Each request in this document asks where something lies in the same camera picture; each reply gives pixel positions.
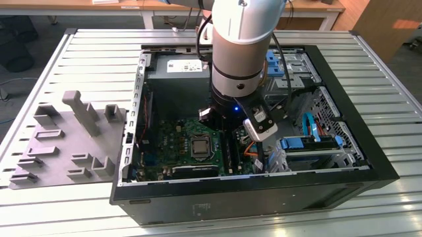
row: sticker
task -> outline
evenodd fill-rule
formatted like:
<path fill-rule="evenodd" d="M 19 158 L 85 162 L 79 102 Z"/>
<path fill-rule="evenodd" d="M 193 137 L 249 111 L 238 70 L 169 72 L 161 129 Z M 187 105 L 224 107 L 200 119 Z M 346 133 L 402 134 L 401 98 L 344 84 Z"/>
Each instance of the sticker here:
<path fill-rule="evenodd" d="M 266 119 L 266 115 L 264 111 L 260 111 L 257 114 L 254 114 L 257 122 L 262 122 Z"/>
<path fill-rule="evenodd" d="M 123 6 L 122 9 L 141 9 L 138 6 Z"/>
<path fill-rule="evenodd" d="M 197 73 L 204 71 L 204 63 L 200 59 L 170 60 L 167 62 L 169 73 Z"/>
<path fill-rule="evenodd" d="M 193 215 L 202 216 L 209 213 L 212 209 L 212 203 L 193 205 Z"/>
<path fill-rule="evenodd" d="M 264 163 L 258 159 L 256 159 L 256 166 L 258 167 L 258 169 L 264 169 Z"/>

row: power supply label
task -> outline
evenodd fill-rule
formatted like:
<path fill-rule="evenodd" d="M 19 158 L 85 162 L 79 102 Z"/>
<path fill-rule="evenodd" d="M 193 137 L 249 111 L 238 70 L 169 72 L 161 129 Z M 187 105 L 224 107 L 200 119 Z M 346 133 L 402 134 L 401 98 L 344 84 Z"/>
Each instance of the power supply label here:
<path fill-rule="evenodd" d="M 204 63 L 200 59 L 170 60 L 167 62 L 169 73 L 197 73 L 204 71 Z"/>

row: wooden table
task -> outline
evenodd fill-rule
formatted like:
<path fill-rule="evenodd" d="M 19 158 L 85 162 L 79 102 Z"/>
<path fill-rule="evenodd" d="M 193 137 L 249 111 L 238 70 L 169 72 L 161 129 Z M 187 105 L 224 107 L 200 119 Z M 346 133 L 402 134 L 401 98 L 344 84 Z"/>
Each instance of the wooden table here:
<path fill-rule="evenodd" d="M 296 18 L 324 19 L 320 30 L 332 30 L 345 7 L 338 0 L 333 5 L 316 0 L 294 0 Z M 0 15 L 138 15 L 145 19 L 146 29 L 154 29 L 154 16 L 186 16 L 190 8 L 169 5 L 158 0 L 121 0 L 121 3 L 93 5 L 91 0 L 2 0 Z M 289 17 L 290 5 L 282 17 Z"/>

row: white table leg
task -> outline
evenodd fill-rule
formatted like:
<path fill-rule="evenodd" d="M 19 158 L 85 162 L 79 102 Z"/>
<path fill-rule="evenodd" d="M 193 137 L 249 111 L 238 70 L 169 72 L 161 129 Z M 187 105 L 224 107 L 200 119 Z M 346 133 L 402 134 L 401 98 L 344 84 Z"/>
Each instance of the white table leg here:
<path fill-rule="evenodd" d="M 47 16 L 53 25 L 58 24 L 58 16 Z"/>
<path fill-rule="evenodd" d="M 338 14 L 340 14 L 340 12 L 330 12 L 326 14 L 326 18 L 324 19 L 321 27 L 320 27 L 321 31 L 330 31 L 332 30 L 334 23 L 336 23 L 336 20 L 337 20 L 337 17 L 338 17 Z"/>
<path fill-rule="evenodd" d="M 154 11 L 142 11 L 142 16 L 145 19 L 146 29 L 153 30 L 154 29 L 154 22 L 153 22 Z"/>

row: black cable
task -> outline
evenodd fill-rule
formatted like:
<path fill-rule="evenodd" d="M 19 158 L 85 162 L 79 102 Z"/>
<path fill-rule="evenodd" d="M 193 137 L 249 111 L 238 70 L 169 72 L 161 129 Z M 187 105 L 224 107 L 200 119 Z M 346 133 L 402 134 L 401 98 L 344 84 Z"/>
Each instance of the black cable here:
<path fill-rule="evenodd" d="M 2 100 L 3 102 L 7 102 L 7 101 L 11 100 L 11 98 L 7 98 L 7 99 L 3 98 L 3 96 L 2 96 L 2 90 L 0 90 L 0 100 Z"/>
<path fill-rule="evenodd" d="M 258 160 L 264 164 L 264 173 L 265 173 L 265 166 L 266 166 L 266 161 L 265 161 L 265 147 L 262 142 L 257 142 L 257 152 L 258 152 Z"/>
<path fill-rule="evenodd" d="M 201 39 L 201 35 L 205 31 L 205 28 L 206 28 L 206 25 L 209 24 L 210 20 L 213 19 L 213 14 L 210 14 L 209 18 L 206 19 L 204 25 L 201 26 L 200 28 L 200 31 L 198 31 L 198 35 L 197 35 L 197 55 L 198 55 L 198 58 L 201 61 L 206 61 L 206 57 L 201 55 L 201 52 L 200 52 L 200 39 Z"/>
<path fill-rule="evenodd" d="M 288 79 L 288 103 L 286 103 L 286 107 L 285 107 L 285 111 L 286 113 L 289 112 L 289 107 L 290 107 L 290 102 L 292 102 L 292 81 L 290 81 L 290 75 L 289 75 L 289 69 L 288 69 L 288 64 L 286 64 L 286 58 L 285 58 L 285 54 L 282 51 L 282 47 L 280 46 L 280 42 L 278 39 L 276 37 L 276 34 L 273 32 L 272 34 L 278 52 L 280 52 L 280 56 L 281 56 L 281 60 L 282 60 L 282 64 L 284 64 L 284 68 L 285 68 L 285 75 L 286 75 L 286 79 Z"/>
<path fill-rule="evenodd" d="M 196 19 L 196 27 L 198 26 L 198 20 L 200 20 L 200 15 L 201 15 L 202 10 L 198 11 L 197 19 Z"/>
<path fill-rule="evenodd" d="M 290 25 L 292 22 L 293 22 L 293 18 L 296 17 L 296 7 L 294 7 L 294 5 L 293 5 L 292 0 L 289 0 L 289 2 L 290 2 L 290 5 L 292 5 L 292 7 L 290 7 L 292 18 L 290 18 L 290 21 L 288 20 L 288 26 L 286 26 L 286 27 L 289 27 L 289 25 Z"/>

